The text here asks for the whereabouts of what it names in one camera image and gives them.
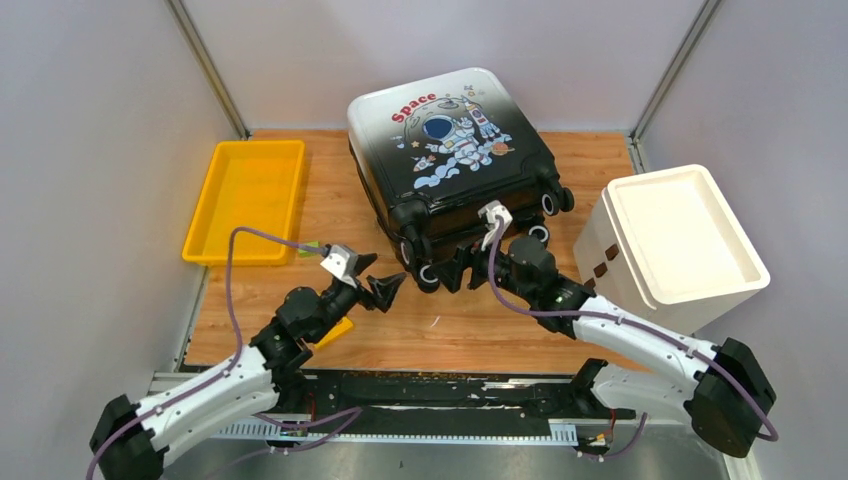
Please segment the space astronaut hardshell suitcase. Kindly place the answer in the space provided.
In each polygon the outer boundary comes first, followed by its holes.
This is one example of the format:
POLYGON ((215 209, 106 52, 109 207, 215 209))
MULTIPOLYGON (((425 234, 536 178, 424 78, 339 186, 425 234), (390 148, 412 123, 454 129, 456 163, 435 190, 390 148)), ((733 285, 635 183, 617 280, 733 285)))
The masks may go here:
POLYGON ((349 149, 377 223, 425 293, 440 268, 487 231, 497 201, 511 230, 547 237, 546 218, 574 208, 555 157, 491 71, 469 67, 355 98, 349 149))

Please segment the white drawer storage box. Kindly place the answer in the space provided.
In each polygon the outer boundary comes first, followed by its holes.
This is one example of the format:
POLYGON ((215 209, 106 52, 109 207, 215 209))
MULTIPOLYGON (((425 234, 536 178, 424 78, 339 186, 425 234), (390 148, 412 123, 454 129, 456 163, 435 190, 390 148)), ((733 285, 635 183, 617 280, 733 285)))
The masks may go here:
POLYGON ((684 334, 771 282, 715 179, 697 164, 610 181, 573 254, 581 280, 599 294, 684 334))

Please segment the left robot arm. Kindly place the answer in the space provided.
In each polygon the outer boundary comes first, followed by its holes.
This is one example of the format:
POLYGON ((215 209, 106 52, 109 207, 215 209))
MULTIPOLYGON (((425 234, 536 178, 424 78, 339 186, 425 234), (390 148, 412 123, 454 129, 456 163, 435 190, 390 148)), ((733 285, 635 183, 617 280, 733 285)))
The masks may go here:
POLYGON ((377 259, 334 245, 321 261, 332 281, 322 292, 291 290, 270 322, 249 342, 239 341, 220 364, 156 395, 120 395, 104 407, 89 441, 86 476, 157 479, 167 466, 223 427, 277 408, 298 411, 306 400, 302 366, 313 347, 332 336, 356 306, 387 312, 405 273, 359 279, 377 259))

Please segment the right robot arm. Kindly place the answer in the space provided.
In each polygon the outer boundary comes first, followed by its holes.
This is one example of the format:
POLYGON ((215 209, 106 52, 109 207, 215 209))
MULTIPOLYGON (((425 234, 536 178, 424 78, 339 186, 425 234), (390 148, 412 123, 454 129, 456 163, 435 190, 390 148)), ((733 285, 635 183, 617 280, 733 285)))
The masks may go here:
POLYGON ((607 408, 631 409, 687 423, 705 443, 746 457, 756 440, 776 442, 768 414, 777 400, 752 349, 729 337, 722 344, 660 327, 622 309, 560 273, 555 257, 535 237, 513 241, 507 252, 475 242, 434 269, 455 292, 469 272, 469 288, 488 285, 508 309, 545 330, 615 351, 645 367, 639 373, 588 360, 571 390, 584 417, 607 408))

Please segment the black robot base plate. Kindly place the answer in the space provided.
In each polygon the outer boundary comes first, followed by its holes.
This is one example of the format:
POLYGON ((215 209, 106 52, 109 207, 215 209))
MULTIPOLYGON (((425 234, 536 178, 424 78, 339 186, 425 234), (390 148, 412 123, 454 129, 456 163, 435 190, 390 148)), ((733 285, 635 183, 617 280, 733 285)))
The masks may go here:
POLYGON ((554 422, 605 430, 636 419, 589 397, 570 374, 311 369, 265 412, 342 437, 543 437, 554 422))

